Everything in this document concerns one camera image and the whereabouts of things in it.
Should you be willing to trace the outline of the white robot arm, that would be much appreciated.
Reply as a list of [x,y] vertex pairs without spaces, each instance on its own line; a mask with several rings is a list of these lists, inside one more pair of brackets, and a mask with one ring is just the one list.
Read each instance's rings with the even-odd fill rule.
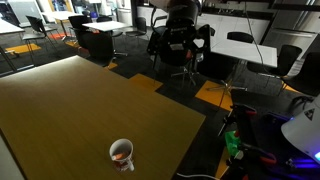
[[[207,40],[209,31],[196,29],[197,18],[202,14],[200,0],[150,0],[152,34],[147,53],[172,66],[185,66],[193,60],[196,53],[203,50],[194,43],[195,39]],[[167,13],[164,26],[156,27],[154,14],[157,9]]]

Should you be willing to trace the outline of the white robot base cone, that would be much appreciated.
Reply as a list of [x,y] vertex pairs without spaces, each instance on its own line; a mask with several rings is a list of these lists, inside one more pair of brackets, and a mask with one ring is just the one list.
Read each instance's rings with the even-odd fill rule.
[[320,164],[320,95],[281,126],[283,136]]

